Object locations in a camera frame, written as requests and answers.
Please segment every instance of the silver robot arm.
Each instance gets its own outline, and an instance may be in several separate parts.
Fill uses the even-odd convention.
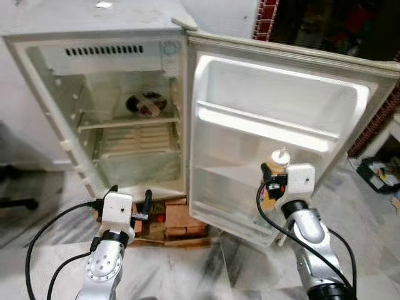
[[[309,209],[302,200],[287,202],[281,209],[291,234],[341,271],[338,258],[331,247],[330,233],[316,211]],[[297,258],[297,270],[302,285],[310,300],[352,299],[343,281],[325,262],[294,241],[291,241],[291,247]]]
[[[276,202],[286,220],[289,232],[321,254],[340,271],[337,256],[331,247],[330,233],[316,209],[308,202],[314,191],[315,168],[310,164],[287,167],[285,175],[272,176],[266,164],[261,165],[268,194]],[[291,247],[297,258],[297,270],[310,300],[354,299],[341,278],[316,255],[295,241]]]
[[[135,237],[134,222],[148,220],[151,201],[152,193],[147,190],[143,212],[133,214],[131,195],[107,193],[98,218],[101,220],[100,238],[85,265],[83,287],[76,300],[116,299],[116,288],[123,275],[125,248]]]

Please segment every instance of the yellow bottle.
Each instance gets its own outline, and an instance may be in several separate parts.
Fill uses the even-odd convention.
[[[272,175],[285,174],[286,168],[290,164],[290,154],[282,148],[271,153],[266,161],[267,166],[270,168]],[[268,193],[264,193],[264,201],[261,207],[265,211],[272,211],[275,208],[275,199],[270,199]]]

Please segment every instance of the refrigerator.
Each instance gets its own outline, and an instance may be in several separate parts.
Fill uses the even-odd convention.
[[[178,0],[36,1],[1,36],[92,197],[187,197],[262,246],[260,164],[285,148],[316,187],[400,75],[378,62],[199,30]]]

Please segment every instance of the white wall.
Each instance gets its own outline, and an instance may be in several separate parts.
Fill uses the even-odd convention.
[[[181,0],[202,30],[249,38],[253,36],[258,0]]]
[[[181,0],[199,27],[215,34],[251,38],[258,0]],[[4,3],[3,16],[14,18],[14,1]],[[0,43],[0,121],[18,142],[4,142],[0,135],[0,164],[22,168],[50,169],[51,163],[64,164],[66,155],[49,127],[36,100],[26,86],[6,46]]]
[[[0,41],[0,164],[51,169],[67,156],[19,69]]]

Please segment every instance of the cable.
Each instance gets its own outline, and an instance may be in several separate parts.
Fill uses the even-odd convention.
[[[351,259],[351,272],[352,272],[352,289],[354,296],[357,297],[357,266],[356,266],[356,258],[354,257],[353,250],[351,249],[350,245],[348,242],[336,231],[333,231],[331,228],[327,229],[331,234],[336,236],[347,248],[347,251],[349,251],[350,259]]]
[[[87,253],[84,253],[84,254],[80,254],[80,255],[71,257],[71,258],[67,259],[66,261],[64,261],[64,262],[56,269],[56,272],[54,272],[54,275],[53,275],[52,278],[51,278],[50,285],[49,285],[49,290],[47,291],[47,300],[51,300],[51,293],[52,293],[52,291],[53,291],[54,283],[56,282],[58,273],[60,273],[60,271],[63,269],[63,267],[65,267],[67,264],[69,264],[69,263],[72,262],[72,261],[75,261],[75,260],[77,260],[77,259],[79,259],[79,258],[84,258],[84,257],[86,257],[86,256],[89,256],[90,254],[92,254],[91,251],[90,251],[90,252],[87,252]]]
[[[305,242],[302,242],[296,236],[293,236],[289,231],[283,229],[281,226],[279,226],[278,224],[276,224],[274,221],[272,221],[271,219],[269,219],[267,217],[267,215],[264,213],[263,209],[261,208],[261,203],[260,203],[261,191],[263,190],[263,188],[266,188],[266,185],[267,185],[267,182],[262,183],[260,185],[260,187],[258,188],[257,195],[256,195],[256,204],[257,204],[257,208],[258,208],[258,211],[259,211],[261,217],[273,228],[277,229],[278,231],[280,231],[281,233],[286,235],[289,239],[292,239],[296,243],[300,244],[302,247],[306,248],[308,251],[313,253],[317,258],[319,258],[324,263],[326,263],[327,266],[330,267],[339,276],[339,278],[344,282],[344,284],[347,286],[347,288],[350,289],[352,294],[354,295],[353,287],[350,285],[350,282],[347,280],[347,278],[342,274],[342,272],[337,267],[332,265],[324,256],[320,255],[317,251],[315,251],[313,248],[308,246]]]
[[[83,208],[86,206],[90,206],[93,207],[94,203],[93,202],[86,202],[86,203],[81,203],[78,205],[75,205],[65,211],[63,211],[61,214],[59,214],[58,216],[54,217],[53,219],[51,219],[46,225],[43,226],[42,229],[39,230],[39,232],[33,237],[33,240],[29,243],[29,247],[27,249],[27,253],[26,253],[26,260],[25,260],[25,282],[26,282],[26,288],[27,288],[27,293],[29,295],[30,300],[36,300],[35,295],[33,293],[33,289],[32,289],[32,283],[31,283],[31,256],[32,256],[32,249],[33,246],[35,245],[35,242],[38,240],[39,236],[48,228],[50,227],[50,225],[52,223],[54,223],[55,221],[57,221],[59,218],[61,218],[63,215],[77,209],[77,208]]]

